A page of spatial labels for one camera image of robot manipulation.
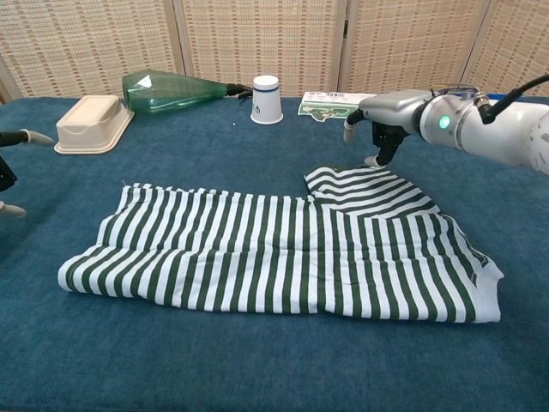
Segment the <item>green indicator light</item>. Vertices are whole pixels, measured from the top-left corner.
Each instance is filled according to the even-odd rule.
[[[449,116],[442,116],[438,122],[438,125],[441,129],[446,129],[449,126]]]

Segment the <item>beige container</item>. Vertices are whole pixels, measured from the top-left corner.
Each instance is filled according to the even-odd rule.
[[[82,97],[57,122],[62,155],[99,155],[114,148],[134,113],[113,95]]]

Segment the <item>black cable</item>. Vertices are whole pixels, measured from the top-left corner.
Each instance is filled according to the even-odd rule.
[[[490,106],[489,103],[478,106],[479,114],[482,118],[482,123],[493,123],[498,114],[505,110],[507,107],[509,107],[511,103],[519,99],[524,92],[526,92],[530,88],[538,86],[543,82],[549,82],[549,74],[533,79],[531,82],[524,83],[519,88],[514,88],[494,106]]]

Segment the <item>green plastic bottle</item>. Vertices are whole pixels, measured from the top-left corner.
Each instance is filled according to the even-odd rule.
[[[122,78],[124,98],[133,112],[171,112],[228,95],[249,93],[239,84],[219,83],[196,77],[141,70]]]

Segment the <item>blue tablecloth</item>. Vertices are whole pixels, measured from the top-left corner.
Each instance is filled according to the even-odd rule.
[[[0,130],[54,138],[69,99],[0,106]],[[497,324],[330,315],[187,312],[69,294],[57,270],[92,245],[127,183],[304,196],[303,174],[376,153],[342,120],[250,121],[250,101],[136,115],[96,156],[2,148],[19,180],[0,193],[27,209],[0,219],[0,409],[542,410],[549,404],[549,178],[416,136],[390,169],[453,215],[505,273]]]

